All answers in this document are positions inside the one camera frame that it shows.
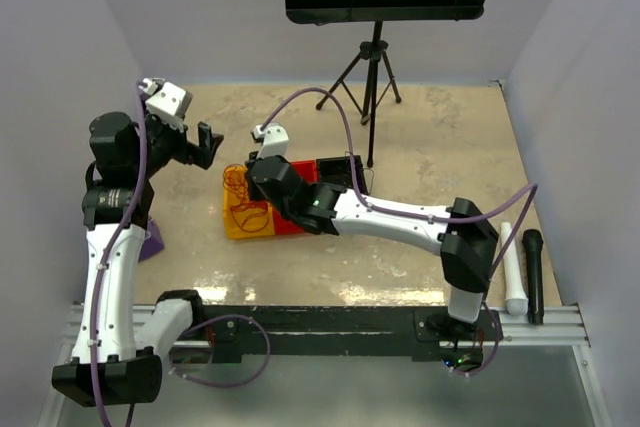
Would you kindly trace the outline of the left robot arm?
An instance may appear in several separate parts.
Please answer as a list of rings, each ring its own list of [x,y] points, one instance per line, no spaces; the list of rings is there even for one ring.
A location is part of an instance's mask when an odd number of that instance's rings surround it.
[[[174,290],[157,300],[146,323],[134,326],[134,280],[154,196],[150,179],[170,161],[208,169],[224,137],[201,122],[198,141],[161,117],[138,127],[124,112],[89,126],[94,155],[82,201],[88,248],[85,307],[69,362],[52,372],[53,387],[82,407],[150,403],[160,391],[163,362],[180,336],[207,327],[200,295]]]

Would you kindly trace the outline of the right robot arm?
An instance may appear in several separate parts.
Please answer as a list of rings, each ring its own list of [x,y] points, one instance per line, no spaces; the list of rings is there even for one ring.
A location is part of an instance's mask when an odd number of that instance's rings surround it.
[[[466,340],[480,329],[498,232],[472,201],[411,205],[337,184],[309,183],[280,155],[251,160],[247,168],[250,195],[268,201],[283,219],[306,233],[381,238],[439,257],[451,287],[445,316],[448,333]]]

